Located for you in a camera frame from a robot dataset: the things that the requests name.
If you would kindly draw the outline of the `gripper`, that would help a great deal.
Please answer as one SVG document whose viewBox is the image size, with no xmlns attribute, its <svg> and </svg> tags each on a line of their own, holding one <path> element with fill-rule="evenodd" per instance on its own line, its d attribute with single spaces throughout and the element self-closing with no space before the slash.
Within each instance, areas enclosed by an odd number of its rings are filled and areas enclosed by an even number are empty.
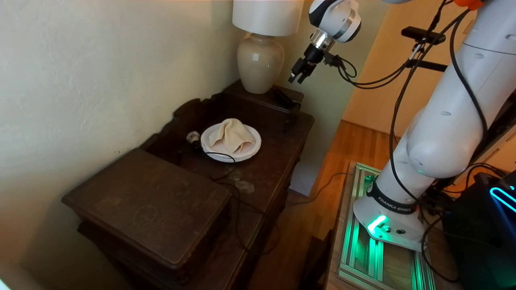
<svg viewBox="0 0 516 290">
<path fill-rule="evenodd" d="M 324 59 L 325 51 L 317 48 L 314 44 L 308 44 L 304 52 L 304 59 L 299 58 L 291 68 L 289 82 L 291 84 L 297 79 L 298 84 L 302 84 L 315 70 L 317 64 Z"/>
</svg>

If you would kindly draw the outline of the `black remote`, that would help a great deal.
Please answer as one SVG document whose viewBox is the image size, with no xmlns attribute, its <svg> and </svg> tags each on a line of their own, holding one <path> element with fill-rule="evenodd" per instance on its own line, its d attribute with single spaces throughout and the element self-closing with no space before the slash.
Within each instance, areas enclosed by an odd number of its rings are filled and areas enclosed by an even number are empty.
<svg viewBox="0 0 516 290">
<path fill-rule="evenodd" d="M 298 105 L 295 100 L 291 99 L 280 89 L 273 88 L 271 89 L 271 92 L 273 94 L 274 100 L 279 104 L 279 106 L 286 110 L 293 110 Z"/>
</svg>

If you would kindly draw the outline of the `beige table lamp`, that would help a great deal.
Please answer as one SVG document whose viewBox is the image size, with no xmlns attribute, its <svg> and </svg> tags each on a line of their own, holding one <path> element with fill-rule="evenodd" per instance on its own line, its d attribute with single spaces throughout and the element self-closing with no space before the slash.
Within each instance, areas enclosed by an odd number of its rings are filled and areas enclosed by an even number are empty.
<svg viewBox="0 0 516 290">
<path fill-rule="evenodd" d="M 304 0 L 233 0 L 232 23 L 249 33 L 237 49 L 240 81 L 254 94 L 268 92 L 284 64 L 278 38 L 297 33 Z"/>
</svg>

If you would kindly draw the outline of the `beige cloth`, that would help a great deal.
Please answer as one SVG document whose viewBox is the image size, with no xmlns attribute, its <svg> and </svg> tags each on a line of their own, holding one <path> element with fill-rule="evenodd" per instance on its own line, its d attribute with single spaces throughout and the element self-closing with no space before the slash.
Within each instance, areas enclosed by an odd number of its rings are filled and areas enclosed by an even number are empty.
<svg viewBox="0 0 516 290">
<path fill-rule="evenodd" d="M 228 118 L 217 124 L 215 130 L 208 134 L 209 147 L 218 143 L 224 145 L 229 153 L 239 153 L 245 145 L 256 143 L 256 139 L 240 120 Z"/>
</svg>

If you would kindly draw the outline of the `white plate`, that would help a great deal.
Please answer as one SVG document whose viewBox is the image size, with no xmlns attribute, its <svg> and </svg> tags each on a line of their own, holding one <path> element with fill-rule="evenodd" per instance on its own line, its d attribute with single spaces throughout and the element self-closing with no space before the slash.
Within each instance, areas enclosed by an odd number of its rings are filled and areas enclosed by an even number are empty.
<svg viewBox="0 0 516 290">
<path fill-rule="evenodd" d="M 239 149 L 234 152 L 230 153 L 225 145 L 221 141 L 217 141 L 214 143 L 214 145 L 210 146 L 210 140 L 209 136 L 212 133 L 216 133 L 221 126 L 221 123 L 214 124 L 210 127 L 208 127 L 200 137 L 201 145 L 205 153 L 209 153 L 209 157 L 219 160 L 221 162 L 225 163 L 232 163 L 233 160 L 231 158 L 234 158 L 236 162 L 240 162 L 243 160 L 248 160 L 252 158 L 257 152 L 260 150 L 260 147 L 262 145 L 262 138 L 259 134 L 259 132 L 248 125 L 243 125 L 249 134 L 254 138 L 254 143 L 243 143 Z"/>
</svg>

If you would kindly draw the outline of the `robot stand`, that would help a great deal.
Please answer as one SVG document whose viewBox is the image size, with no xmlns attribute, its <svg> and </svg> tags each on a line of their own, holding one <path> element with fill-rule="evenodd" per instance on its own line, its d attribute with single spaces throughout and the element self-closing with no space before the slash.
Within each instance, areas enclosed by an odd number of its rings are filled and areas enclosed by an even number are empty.
<svg viewBox="0 0 516 290">
<path fill-rule="evenodd" d="M 353 203 L 365 194 L 366 186 L 379 170 L 350 162 L 346 167 L 325 290 L 463 290 L 435 274 L 432 268 L 453 276 L 456 271 L 439 232 L 428 236 L 424 252 L 380 242 L 370 237 L 353 213 Z"/>
</svg>

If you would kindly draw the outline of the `dark wooden box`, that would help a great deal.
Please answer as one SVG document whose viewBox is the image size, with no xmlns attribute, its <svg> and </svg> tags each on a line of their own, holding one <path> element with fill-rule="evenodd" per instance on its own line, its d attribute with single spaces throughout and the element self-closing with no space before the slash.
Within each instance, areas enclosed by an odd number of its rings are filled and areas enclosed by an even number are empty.
<svg viewBox="0 0 516 290">
<path fill-rule="evenodd" d="M 186 285 L 231 216 L 228 190 L 135 149 L 62 197 L 79 232 L 157 288 Z"/>
</svg>

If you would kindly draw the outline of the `black computer with blue light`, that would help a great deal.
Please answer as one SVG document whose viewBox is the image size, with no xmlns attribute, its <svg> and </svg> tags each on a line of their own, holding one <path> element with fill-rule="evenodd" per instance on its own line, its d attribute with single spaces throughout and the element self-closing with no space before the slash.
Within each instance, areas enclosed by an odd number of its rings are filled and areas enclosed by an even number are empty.
<svg viewBox="0 0 516 290">
<path fill-rule="evenodd" d="M 464 290 L 516 290 L 516 171 L 476 174 L 442 219 Z"/>
</svg>

